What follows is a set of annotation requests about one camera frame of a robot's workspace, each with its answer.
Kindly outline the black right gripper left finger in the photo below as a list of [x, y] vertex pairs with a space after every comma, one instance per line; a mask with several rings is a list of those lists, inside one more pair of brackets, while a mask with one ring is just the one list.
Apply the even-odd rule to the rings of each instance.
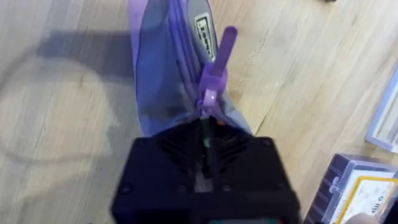
[[195, 191], [204, 151], [199, 119], [137, 138], [113, 205], [204, 205], [205, 193]]

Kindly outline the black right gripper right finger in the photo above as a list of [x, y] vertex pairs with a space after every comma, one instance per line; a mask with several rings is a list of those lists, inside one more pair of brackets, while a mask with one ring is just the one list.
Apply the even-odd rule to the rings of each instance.
[[203, 194], [208, 205], [298, 205], [270, 138], [259, 138], [216, 119], [203, 120]]

